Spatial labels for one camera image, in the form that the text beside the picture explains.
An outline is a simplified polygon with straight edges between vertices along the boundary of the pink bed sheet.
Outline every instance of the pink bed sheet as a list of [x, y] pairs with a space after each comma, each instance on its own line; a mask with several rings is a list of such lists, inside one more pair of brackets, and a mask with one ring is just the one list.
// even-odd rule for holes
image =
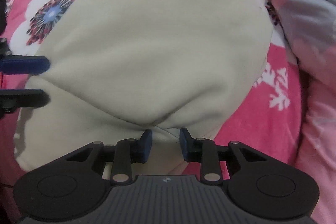
[[[8, 26], [3, 34], [13, 53], [35, 54], [73, 1], [75, 0], [14, 0], [7, 18]], [[274, 23], [267, 66], [241, 106], [223, 124], [215, 141], [227, 145], [231, 140], [238, 140], [293, 164], [301, 125], [299, 70], [295, 58], [288, 50], [272, 6], [268, 5], [267, 0], [255, 2], [265, 13], [270, 14], [270, 20]], [[4, 75], [1, 88], [22, 88], [25, 82], [25, 75]], [[0, 179], [2, 183], [10, 185], [24, 174], [14, 159], [13, 138], [16, 137], [17, 117], [18, 112], [0, 120]], [[197, 164], [189, 164], [184, 171], [185, 174], [198, 172]], [[223, 173], [227, 176], [224, 165]], [[10, 189], [2, 189], [0, 202], [12, 221], [18, 219], [20, 214]]]

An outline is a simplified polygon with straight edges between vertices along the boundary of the pink comforter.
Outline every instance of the pink comforter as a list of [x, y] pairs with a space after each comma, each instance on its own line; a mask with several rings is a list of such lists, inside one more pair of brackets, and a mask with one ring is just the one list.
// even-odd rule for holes
[[[14, 0], [3, 34], [8, 38], [13, 53], [35, 54], [73, 1]], [[301, 125], [299, 71], [272, 6], [267, 4], [267, 0], [255, 2], [270, 14], [274, 23], [267, 66], [245, 101], [222, 126], [215, 141], [220, 145], [227, 145], [231, 140], [242, 141], [283, 162], [293, 163]], [[24, 75], [4, 76], [1, 88], [23, 87], [25, 81]], [[11, 114], [0, 121], [0, 179], [2, 183], [11, 185], [24, 173], [14, 159], [13, 138], [24, 142], [22, 137], [14, 135], [17, 117], [18, 113]], [[184, 173], [198, 173], [198, 168], [198, 165], [190, 164]], [[16, 220], [20, 214], [11, 190], [3, 189], [0, 201], [10, 219]]]

